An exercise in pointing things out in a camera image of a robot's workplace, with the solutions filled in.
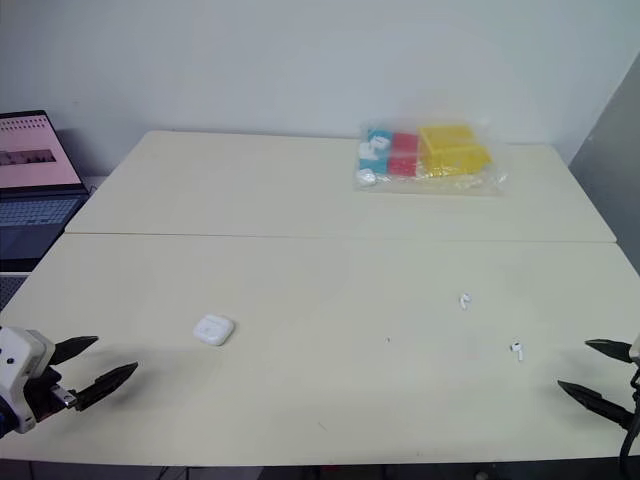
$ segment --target cable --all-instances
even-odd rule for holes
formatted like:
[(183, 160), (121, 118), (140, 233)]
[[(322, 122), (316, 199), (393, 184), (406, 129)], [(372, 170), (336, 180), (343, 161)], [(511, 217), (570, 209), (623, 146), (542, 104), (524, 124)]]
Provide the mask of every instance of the cable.
[(162, 467), (160, 469), (160, 473), (156, 477), (156, 480), (160, 480), (162, 477), (164, 477), (164, 474), (167, 473), (168, 471), (169, 471), (169, 467)]
[(620, 475), (625, 480), (632, 480), (631, 474), (629, 473), (629, 451), (631, 450), (631, 445), (633, 441), (636, 439), (638, 434), (640, 433), (640, 402), (636, 403), (636, 412), (633, 415), (633, 419), (629, 424), (629, 428), (627, 430), (627, 435), (624, 437), (624, 442), (622, 442), (622, 448), (620, 449), (620, 458), (619, 458), (619, 468)]
[(182, 474), (183, 474), (183, 473), (185, 473), (185, 472), (187, 473), (187, 475), (189, 475), (189, 467), (184, 467), (184, 468), (180, 471), (180, 473), (179, 473), (178, 475), (176, 475), (175, 477), (173, 477), (171, 480), (178, 480), (178, 479), (182, 476)]

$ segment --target yellow box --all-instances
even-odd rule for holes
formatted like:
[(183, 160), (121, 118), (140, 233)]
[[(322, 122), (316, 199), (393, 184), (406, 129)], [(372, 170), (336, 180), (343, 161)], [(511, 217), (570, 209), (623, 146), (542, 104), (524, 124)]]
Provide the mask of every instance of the yellow box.
[(418, 156), (430, 177), (476, 173), (491, 163), (467, 125), (419, 127)]

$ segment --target white wall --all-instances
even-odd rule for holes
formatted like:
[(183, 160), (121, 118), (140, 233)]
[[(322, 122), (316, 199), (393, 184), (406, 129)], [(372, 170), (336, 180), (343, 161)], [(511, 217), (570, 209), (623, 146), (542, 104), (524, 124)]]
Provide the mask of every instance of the white wall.
[(638, 0), (0, 1), (0, 111), (48, 110), (93, 174), (151, 128), (430, 112), (568, 162), (640, 49)]

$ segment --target red box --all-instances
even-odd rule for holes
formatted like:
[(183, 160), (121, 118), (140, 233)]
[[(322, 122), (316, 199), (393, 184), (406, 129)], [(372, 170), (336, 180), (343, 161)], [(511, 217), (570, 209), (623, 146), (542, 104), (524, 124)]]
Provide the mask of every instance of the red box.
[(391, 175), (415, 177), (417, 165), (418, 136), (410, 133), (394, 133), (387, 171)]

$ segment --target small white object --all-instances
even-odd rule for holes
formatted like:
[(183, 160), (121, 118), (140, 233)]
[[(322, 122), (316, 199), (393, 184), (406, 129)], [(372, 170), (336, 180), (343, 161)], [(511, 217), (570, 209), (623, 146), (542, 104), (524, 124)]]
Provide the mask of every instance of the small white object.
[(522, 351), (522, 344), (519, 342), (515, 342), (511, 344), (511, 351), (518, 353), (518, 361), (521, 362), (524, 360), (524, 352)]
[(222, 345), (233, 332), (231, 320), (216, 315), (205, 315), (193, 328), (193, 335), (209, 345)]
[(360, 144), (358, 147), (358, 156), (360, 160), (379, 160), (375, 149), (369, 142), (362, 142)]
[(469, 295), (468, 293), (463, 293), (462, 295), (460, 295), (460, 307), (463, 310), (467, 309), (468, 303), (471, 303), (471, 295)]
[(379, 137), (377, 135), (369, 140), (369, 143), (374, 149), (379, 150), (386, 150), (391, 145), (391, 141), (388, 138)]
[(358, 170), (358, 173), (356, 173), (356, 180), (358, 181), (358, 185), (361, 187), (370, 187), (371, 185), (375, 185), (378, 181), (376, 179), (376, 174), (373, 173), (373, 170), (370, 168)]

